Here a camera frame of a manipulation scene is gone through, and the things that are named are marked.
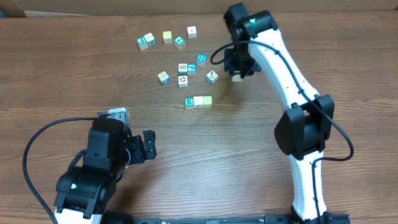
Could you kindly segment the green 7 wooden block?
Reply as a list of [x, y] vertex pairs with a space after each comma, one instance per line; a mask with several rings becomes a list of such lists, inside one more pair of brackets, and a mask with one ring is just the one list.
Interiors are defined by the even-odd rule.
[[240, 75], [234, 75], [232, 76], [232, 82], [241, 82], [243, 79], [241, 78]]

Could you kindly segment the yellow I wooden block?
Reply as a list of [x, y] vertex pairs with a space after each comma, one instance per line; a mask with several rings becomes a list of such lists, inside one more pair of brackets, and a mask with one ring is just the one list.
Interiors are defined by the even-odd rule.
[[211, 108], [213, 105], [212, 96], [203, 96], [203, 107]]

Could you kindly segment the green R wooden block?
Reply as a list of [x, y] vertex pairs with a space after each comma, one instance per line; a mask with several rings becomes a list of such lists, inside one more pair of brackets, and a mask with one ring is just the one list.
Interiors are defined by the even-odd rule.
[[184, 105], [186, 110], [193, 110], [195, 108], [193, 98], [185, 98]]

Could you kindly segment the white 7 wooden block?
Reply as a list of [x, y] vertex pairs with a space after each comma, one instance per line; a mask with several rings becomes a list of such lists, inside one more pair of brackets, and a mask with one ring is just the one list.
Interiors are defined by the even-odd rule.
[[202, 96], [194, 96], [193, 104], [194, 104], [195, 108], [202, 108], [203, 107], [203, 97]]

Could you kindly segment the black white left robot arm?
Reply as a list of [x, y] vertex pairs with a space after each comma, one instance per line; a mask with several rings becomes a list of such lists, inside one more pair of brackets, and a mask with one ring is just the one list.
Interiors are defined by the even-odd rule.
[[116, 119], [95, 119], [86, 150], [58, 180], [54, 213], [58, 223], [133, 223], [132, 215], [107, 210], [124, 170], [155, 159], [155, 132], [134, 136]]

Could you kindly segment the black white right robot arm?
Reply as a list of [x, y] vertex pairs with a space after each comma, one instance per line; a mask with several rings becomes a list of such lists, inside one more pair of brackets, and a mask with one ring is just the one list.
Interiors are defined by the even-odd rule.
[[283, 115], [274, 129], [280, 150], [292, 167], [296, 223], [331, 223], [322, 193], [321, 165], [330, 137], [334, 102], [320, 96], [296, 66], [269, 11], [250, 14], [243, 3], [232, 5], [223, 19], [234, 43], [224, 52], [224, 69], [233, 81], [263, 72], [279, 97]]

